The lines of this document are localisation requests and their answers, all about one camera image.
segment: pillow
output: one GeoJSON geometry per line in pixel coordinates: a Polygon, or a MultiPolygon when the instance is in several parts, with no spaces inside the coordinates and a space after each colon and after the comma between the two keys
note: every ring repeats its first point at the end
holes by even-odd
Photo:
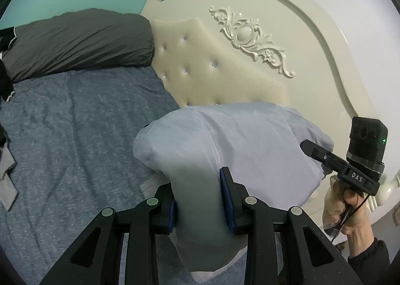
{"type": "Polygon", "coordinates": [[[177,251],[190,272],[217,270],[247,245],[228,229],[220,168],[271,207],[301,206],[329,172],[302,152],[305,139],[333,149],[297,111],[266,102],[186,107],[137,134],[134,156],[171,181],[177,251]]]}
{"type": "Polygon", "coordinates": [[[88,9],[15,28],[3,53],[13,82],[89,67],[150,66],[154,41],[149,21],[138,14],[88,9]]]}

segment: metal screw head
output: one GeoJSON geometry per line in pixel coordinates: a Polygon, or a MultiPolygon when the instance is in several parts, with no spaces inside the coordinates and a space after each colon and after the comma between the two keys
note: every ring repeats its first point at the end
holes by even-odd
{"type": "Polygon", "coordinates": [[[107,217],[107,216],[111,216],[113,214],[113,212],[114,211],[112,210],[112,208],[105,208],[101,211],[101,215],[103,215],[104,217],[107,217]]]}
{"type": "Polygon", "coordinates": [[[254,205],[257,202],[257,199],[254,197],[247,197],[245,199],[245,202],[248,203],[249,205],[254,205]]]}
{"type": "Polygon", "coordinates": [[[299,216],[303,213],[303,210],[300,207],[292,207],[290,211],[293,215],[296,216],[299,216]]]}
{"type": "Polygon", "coordinates": [[[146,201],[146,203],[147,203],[147,205],[149,205],[149,206],[154,206],[154,205],[157,205],[157,204],[159,203],[159,201],[158,201],[157,198],[149,198],[149,199],[146,201]]]}

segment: blue gripper pad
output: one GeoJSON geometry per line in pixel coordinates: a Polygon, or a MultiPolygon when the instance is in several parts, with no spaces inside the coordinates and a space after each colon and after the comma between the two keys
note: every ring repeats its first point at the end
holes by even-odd
{"type": "Polygon", "coordinates": [[[175,199],[173,198],[171,201],[171,204],[169,205],[169,214],[168,214],[168,232],[172,233],[174,227],[177,225],[177,216],[178,216],[178,210],[177,210],[177,203],[175,199]]]}
{"type": "Polygon", "coordinates": [[[227,179],[223,173],[223,169],[221,168],[219,171],[220,171],[219,179],[221,181],[223,207],[225,210],[225,216],[227,217],[226,219],[227,225],[229,229],[235,234],[236,233],[235,209],[231,198],[231,193],[229,192],[227,179]]]}

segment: human hand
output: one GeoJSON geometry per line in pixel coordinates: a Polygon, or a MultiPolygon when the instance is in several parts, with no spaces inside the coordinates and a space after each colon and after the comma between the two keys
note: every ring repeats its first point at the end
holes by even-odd
{"type": "MultiPolygon", "coordinates": [[[[335,181],[331,186],[330,191],[325,196],[323,210],[323,225],[324,228],[330,228],[341,222],[340,215],[345,211],[345,203],[357,208],[363,202],[364,197],[358,195],[351,189],[346,189],[343,192],[343,182],[335,181]]],[[[354,234],[365,227],[370,227],[371,223],[367,215],[367,206],[364,204],[360,207],[343,225],[341,232],[347,236],[354,234]]]]}

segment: carved floral ornament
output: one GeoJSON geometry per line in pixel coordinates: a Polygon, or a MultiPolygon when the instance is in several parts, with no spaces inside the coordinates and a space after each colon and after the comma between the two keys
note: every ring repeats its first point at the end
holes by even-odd
{"type": "Polygon", "coordinates": [[[211,6],[209,11],[218,24],[223,25],[221,31],[231,40],[233,47],[250,54],[253,61],[261,57],[263,62],[268,62],[272,68],[278,69],[279,74],[288,78],[294,77],[295,72],[285,69],[285,49],[274,45],[272,34],[266,36],[257,23],[242,18],[241,13],[231,13],[229,8],[215,10],[211,6]]]}

